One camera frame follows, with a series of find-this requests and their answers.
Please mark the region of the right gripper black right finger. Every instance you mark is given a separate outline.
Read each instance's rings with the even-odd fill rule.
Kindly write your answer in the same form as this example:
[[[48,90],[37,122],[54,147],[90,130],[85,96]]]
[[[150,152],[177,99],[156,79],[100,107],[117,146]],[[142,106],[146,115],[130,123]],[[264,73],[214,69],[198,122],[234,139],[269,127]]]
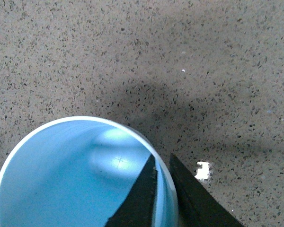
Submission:
[[[243,226],[215,200],[175,154],[170,155],[169,170],[177,191],[179,209],[188,226]]]

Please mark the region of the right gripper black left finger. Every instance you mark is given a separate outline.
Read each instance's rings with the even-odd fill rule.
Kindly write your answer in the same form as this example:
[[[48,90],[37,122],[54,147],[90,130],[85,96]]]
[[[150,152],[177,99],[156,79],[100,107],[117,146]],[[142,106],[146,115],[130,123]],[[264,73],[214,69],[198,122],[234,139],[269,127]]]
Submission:
[[[127,197],[106,222],[106,227],[151,227],[157,191],[158,171],[150,155]]]

